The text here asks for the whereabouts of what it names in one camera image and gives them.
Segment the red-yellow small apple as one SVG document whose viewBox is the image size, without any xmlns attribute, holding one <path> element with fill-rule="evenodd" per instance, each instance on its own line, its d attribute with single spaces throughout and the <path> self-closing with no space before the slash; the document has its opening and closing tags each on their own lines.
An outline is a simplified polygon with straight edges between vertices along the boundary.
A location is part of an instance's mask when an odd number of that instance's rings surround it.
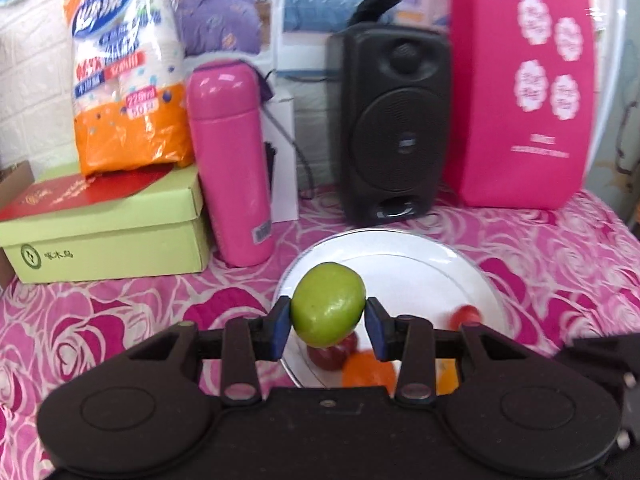
<svg viewBox="0 0 640 480">
<path fill-rule="evenodd" d="M 436 360 L 436 394 L 448 396 L 459 387 L 460 379 L 455 359 Z"/>
</svg>

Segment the large orange mandarin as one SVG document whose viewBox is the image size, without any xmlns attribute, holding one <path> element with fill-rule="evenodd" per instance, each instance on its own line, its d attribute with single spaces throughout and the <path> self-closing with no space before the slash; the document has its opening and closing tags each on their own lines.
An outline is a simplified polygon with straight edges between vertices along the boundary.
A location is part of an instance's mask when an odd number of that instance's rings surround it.
<svg viewBox="0 0 640 480">
<path fill-rule="evenodd" d="M 372 350 L 352 354 L 342 368 L 343 388 L 384 387 L 393 394 L 396 382 L 394 364 L 379 361 Z"/>
</svg>

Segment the large green mango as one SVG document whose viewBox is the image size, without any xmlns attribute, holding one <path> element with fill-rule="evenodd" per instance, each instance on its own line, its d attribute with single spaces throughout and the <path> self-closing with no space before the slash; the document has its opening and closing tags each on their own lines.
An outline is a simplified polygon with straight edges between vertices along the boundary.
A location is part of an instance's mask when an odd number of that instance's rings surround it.
<svg viewBox="0 0 640 480">
<path fill-rule="evenodd" d="M 291 299 L 297 336 L 312 348 L 329 348 L 345 339 L 360 321 L 366 285 L 348 266 L 324 262 L 300 280 Z"/>
</svg>

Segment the small red apple on plate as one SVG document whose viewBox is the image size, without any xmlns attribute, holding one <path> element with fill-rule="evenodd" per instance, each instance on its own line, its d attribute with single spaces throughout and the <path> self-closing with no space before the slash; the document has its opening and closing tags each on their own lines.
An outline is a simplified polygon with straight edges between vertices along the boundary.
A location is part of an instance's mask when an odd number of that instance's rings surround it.
<svg viewBox="0 0 640 480">
<path fill-rule="evenodd" d="M 484 318 L 482 312 L 477 307 L 465 304 L 458 307 L 449 317 L 448 326 L 450 330 L 460 330 L 463 325 L 483 324 Z"/>
</svg>

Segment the white plate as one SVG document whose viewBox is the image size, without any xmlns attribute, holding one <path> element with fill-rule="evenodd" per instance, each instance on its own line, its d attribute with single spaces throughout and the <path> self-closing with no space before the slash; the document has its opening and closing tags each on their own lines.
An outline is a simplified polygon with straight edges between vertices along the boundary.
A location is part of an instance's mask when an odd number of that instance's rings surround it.
<svg viewBox="0 0 640 480">
<path fill-rule="evenodd" d="M 480 310 L 487 326 L 514 335 L 503 300 L 488 276 L 460 252 L 425 236 L 389 229 L 330 236 L 293 260 L 274 296 L 291 297 L 302 277 L 324 262 L 341 263 L 357 272 L 367 295 L 391 316 L 420 316 L 446 330 L 452 312 L 470 304 Z"/>
</svg>

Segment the dark red plum on plate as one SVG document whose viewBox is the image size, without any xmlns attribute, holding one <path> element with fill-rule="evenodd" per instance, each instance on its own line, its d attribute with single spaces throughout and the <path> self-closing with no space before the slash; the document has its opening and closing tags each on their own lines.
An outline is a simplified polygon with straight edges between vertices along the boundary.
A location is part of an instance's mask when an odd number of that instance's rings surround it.
<svg viewBox="0 0 640 480">
<path fill-rule="evenodd" d="M 359 338 L 355 332 L 349 334 L 338 344 L 328 348 L 306 347 L 310 362 L 320 370 L 337 372 L 341 370 L 350 356 L 358 351 Z"/>
</svg>

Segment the green shoe box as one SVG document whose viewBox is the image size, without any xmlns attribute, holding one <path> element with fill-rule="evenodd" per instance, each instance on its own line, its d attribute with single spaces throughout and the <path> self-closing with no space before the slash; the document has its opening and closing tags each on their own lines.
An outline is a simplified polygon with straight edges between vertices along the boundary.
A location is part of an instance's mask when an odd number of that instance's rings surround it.
<svg viewBox="0 0 640 480">
<path fill-rule="evenodd" d="M 71 174 L 80 172 L 63 166 L 43 180 Z M 201 272 L 210 236 L 198 170 L 174 167 L 123 200 L 1 220 L 1 247 L 25 284 Z"/>
</svg>

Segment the red booklet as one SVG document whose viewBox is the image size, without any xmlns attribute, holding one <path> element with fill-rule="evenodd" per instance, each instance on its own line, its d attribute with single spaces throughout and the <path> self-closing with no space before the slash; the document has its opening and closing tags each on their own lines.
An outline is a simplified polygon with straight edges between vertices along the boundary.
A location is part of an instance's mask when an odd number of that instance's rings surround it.
<svg viewBox="0 0 640 480">
<path fill-rule="evenodd" d="M 91 177 L 71 174 L 36 182 L 1 209 L 1 220 L 10 221 L 123 200 L 163 179 L 173 169 L 170 165 L 154 165 L 94 174 Z"/>
</svg>

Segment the pink fabric bag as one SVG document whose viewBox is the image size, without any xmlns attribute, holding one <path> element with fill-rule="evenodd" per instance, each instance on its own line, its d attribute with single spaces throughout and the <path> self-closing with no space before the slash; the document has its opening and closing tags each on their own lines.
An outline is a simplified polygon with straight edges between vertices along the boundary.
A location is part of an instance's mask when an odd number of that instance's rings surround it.
<svg viewBox="0 0 640 480">
<path fill-rule="evenodd" d="M 563 206 L 592 135 L 589 0 L 451 0 L 449 39 L 445 182 L 469 206 Z"/>
</svg>

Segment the paper cup package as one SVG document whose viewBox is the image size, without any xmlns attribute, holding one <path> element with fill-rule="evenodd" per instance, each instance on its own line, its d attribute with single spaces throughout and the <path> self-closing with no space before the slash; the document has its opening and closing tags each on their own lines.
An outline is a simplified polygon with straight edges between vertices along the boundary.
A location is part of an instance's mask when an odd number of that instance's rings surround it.
<svg viewBox="0 0 640 480">
<path fill-rule="evenodd" d="M 85 176 L 194 161 L 171 0 L 63 0 Z"/>
</svg>

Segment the white box behind thermos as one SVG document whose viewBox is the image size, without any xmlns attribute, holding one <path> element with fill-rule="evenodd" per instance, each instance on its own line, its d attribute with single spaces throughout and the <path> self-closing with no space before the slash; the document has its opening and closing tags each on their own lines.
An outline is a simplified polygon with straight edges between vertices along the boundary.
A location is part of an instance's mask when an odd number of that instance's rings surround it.
<svg viewBox="0 0 640 480">
<path fill-rule="evenodd" d="M 271 194 L 273 223 L 298 219 L 297 155 L 288 139 L 295 139 L 294 101 L 285 88 L 274 88 L 274 96 L 260 112 Z"/>
</svg>

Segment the pink thermos bottle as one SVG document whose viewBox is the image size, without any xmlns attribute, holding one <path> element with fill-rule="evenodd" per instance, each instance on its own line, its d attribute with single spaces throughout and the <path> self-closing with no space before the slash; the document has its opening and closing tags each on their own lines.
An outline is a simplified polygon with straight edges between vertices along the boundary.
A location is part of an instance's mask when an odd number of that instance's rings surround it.
<svg viewBox="0 0 640 480">
<path fill-rule="evenodd" d="M 222 260 L 257 266 L 273 253 L 262 104 L 273 92 L 253 65 L 222 58 L 194 68 L 186 111 L 198 177 Z"/>
</svg>

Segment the black speaker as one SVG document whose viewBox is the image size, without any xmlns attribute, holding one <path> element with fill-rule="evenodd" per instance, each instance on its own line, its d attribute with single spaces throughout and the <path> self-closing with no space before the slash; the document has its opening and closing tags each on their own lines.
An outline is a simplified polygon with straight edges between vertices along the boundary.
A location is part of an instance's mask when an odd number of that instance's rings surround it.
<svg viewBox="0 0 640 480">
<path fill-rule="evenodd" d="M 449 138 L 446 36 L 363 23 L 326 47 L 331 162 L 354 226 L 423 216 L 434 203 Z"/>
</svg>

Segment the black microphone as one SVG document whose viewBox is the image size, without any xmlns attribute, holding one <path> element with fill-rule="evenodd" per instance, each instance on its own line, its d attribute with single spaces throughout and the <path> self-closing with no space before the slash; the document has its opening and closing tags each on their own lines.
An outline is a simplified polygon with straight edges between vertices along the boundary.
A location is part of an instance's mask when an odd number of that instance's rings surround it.
<svg viewBox="0 0 640 480">
<path fill-rule="evenodd" d="M 400 2 L 401 0 L 362 0 L 348 24 L 354 26 L 360 23 L 376 23 L 387 11 L 393 9 Z"/>
</svg>

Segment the bedding poster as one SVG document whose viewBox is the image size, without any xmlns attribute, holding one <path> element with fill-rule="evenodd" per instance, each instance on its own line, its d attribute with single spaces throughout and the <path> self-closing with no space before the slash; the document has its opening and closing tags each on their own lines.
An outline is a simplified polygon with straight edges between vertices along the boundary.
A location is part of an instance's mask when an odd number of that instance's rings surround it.
<svg viewBox="0 0 640 480">
<path fill-rule="evenodd" d="M 235 53 L 273 61 L 278 49 L 322 46 L 349 26 L 362 0 L 171 0 L 186 54 Z M 445 26 L 448 0 L 401 0 L 379 22 Z"/>
</svg>

